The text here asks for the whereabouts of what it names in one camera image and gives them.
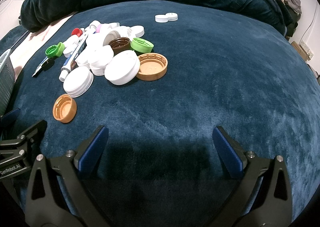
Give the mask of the tan cap small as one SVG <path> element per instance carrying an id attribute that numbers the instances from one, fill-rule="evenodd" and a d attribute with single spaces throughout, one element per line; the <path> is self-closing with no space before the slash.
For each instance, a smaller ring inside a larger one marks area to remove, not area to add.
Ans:
<path id="1" fill-rule="evenodd" d="M 74 119 L 76 111 L 76 101 L 68 94 L 59 96 L 53 105 L 54 119 L 64 124 Z"/>

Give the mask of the white ribbed lid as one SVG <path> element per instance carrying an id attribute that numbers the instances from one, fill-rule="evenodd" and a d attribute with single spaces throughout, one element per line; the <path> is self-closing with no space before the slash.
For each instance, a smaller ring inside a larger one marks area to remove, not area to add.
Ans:
<path id="1" fill-rule="evenodd" d="M 79 97 L 85 93 L 93 83 L 93 74 L 86 66 L 75 68 L 69 73 L 63 83 L 64 91 L 71 97 Z"/>

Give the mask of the white blue ointment tube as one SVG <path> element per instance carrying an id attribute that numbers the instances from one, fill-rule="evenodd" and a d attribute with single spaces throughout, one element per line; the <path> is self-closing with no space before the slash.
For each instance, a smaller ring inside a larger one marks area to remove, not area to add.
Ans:
<path id="1" fill-rule="evenodd" d="M 85 32 L 84 35 L 81 37 L 80 41 L 76 45 L 76 48 L 73 50 L 73 52 L 69 55 L 67 60 L 64 62 L 61 72 L 59 75 L 59 80 L 61 82 L 64 82 L 68 74 L 75 68 L 75 60 L 76 58 L 82 53 L 84 48 L 86 47 L 86 39 L 88 37 L 89 33 Z"/>

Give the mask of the large white lid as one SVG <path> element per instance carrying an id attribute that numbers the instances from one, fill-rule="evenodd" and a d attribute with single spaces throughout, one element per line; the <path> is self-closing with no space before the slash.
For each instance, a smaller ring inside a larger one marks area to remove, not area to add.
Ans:
<path id="1" fill-rule="evenodd" d="M 140 69 L 140 60 L 133 50 L 125 50 L 112 58 L 105 68 L 105 78 L 114 85 L 131 81 Z"/>

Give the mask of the tan cap large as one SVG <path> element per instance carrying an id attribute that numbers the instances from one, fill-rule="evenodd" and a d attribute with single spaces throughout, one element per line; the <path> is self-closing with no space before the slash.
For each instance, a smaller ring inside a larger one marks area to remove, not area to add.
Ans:
<path id="1" fill-rule="evenodd" d="M 144 53 L 138 56 L 140 61 L 138 79 L 143 81 L 155 81 L 162 78 L 168 68 L 168 60 L 159 53 Z"/>

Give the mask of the blue mesh basket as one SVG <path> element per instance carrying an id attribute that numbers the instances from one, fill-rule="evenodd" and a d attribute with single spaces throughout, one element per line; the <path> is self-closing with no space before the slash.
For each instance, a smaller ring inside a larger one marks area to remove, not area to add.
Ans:
<path id="1" fill-rule="evenodd" d="M 10 101 L 11 93 L 15 84 L 15 71 L 10 59 L 11 49 L 7 49 L 1 55 L 0 74 L 0 113 L 4 115 Z"/>

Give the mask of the black cap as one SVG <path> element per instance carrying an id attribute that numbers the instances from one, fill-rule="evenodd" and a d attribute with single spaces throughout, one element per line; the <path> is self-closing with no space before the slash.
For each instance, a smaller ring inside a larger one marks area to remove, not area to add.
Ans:
<path id="1" fill-rule="evenodd" d="M 41 71 L 47 71 L 54 65 L 54 63 L 55 63 L 55 59 L 53 58 L 46 60 L 41 66 Z"/>

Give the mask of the pink bed sheet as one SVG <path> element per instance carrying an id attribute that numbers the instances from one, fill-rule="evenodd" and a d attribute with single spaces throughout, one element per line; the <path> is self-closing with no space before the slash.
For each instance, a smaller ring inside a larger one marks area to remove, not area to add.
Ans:
<path id="1" fill-rule="evenodd" d="M 76 12 L 72 12 L 63 18 L 46 25 L 37 32 L 30 32 L 27 34 L 27 37 L 10 55 L 10 60 L 15 72 L 15 81 L 22 72 L 25 64 L 33 57 L 35 52 L 44 46 L 59 28 L 75 14 Z"/>

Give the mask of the green flip cap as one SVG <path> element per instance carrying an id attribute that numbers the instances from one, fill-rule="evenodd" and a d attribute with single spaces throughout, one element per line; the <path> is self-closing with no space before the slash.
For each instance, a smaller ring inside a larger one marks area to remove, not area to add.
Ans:
<path id="1" fill-rule="evenodd" d="M 60 57 L 65 49 L 65 45 L 59 42 L 56 45 L 51 45 L 45 51 L 47 58 Z"/>

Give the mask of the red cap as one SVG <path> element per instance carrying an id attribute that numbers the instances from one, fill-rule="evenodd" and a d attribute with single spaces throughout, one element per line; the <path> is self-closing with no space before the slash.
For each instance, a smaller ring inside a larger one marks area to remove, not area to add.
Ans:
<path id="1" fill-rule="evenodd" d="M 75 28 L 73 29 L 73 31 L 71 32 L 71 36 L 78 36 L 80 37 L 81 35 L 83 34 L 83 30 L 82 29 L 79 29 L 79 28 Z"/>

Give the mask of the brown cap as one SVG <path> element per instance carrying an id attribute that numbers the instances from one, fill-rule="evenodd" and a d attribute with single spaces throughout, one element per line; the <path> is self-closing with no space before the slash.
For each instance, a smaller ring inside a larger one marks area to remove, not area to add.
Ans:
<path id="1" fill-rule="evenodd" d="M 117 55 L 120 52 L 131 49 L 131 41 L 127 37 L 116 38 L 109 42 L 111 49 L 114 52 L 114 55 Z"/>

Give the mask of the light green cap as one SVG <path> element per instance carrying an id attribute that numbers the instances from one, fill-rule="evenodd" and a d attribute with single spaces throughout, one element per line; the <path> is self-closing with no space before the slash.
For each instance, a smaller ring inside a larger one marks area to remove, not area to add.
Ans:
<path id="1" fill-rule="evenodd" d="M 131 48 L 140 53 L 150 53 L 154 45 L 143 38 L 133 38 Z"/>

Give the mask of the white cap pair left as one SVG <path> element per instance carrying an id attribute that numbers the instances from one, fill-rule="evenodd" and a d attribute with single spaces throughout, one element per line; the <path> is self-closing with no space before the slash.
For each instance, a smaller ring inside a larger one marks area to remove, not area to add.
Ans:
<path id="1" fill-rule="evenodd" d="M 165 14 L 157 14 L 155 15 L 155 22 L 166 23 L 168 22 L 168 17 Z"/>

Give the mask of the white cap pair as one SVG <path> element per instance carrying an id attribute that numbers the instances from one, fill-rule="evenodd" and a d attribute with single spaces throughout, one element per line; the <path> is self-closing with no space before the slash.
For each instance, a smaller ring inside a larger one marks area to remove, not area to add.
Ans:
<path id="1" fill-rule="evenodd" d="M 165 14 L 157 14 L 155 15 L 155 22 L 166 23 L 168 22 L 168 17 Z"/>
<path id="2" fill-rule="evenodd" d="M 174 12 L 169 12 L 165 14 L 165 17 L 168 21 L 177 21 L 178 20 L 178 14 Z"/>

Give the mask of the white cap pair right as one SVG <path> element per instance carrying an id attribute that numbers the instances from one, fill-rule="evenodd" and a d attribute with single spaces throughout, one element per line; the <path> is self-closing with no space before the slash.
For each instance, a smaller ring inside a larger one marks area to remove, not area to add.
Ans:
<path id="1" fill-rule="evenodd" d="M 165 17 L 168 21 L 177 21 L 178 20 L 178 14 L 174 12 L 169 12 L 165 14 Z"/>

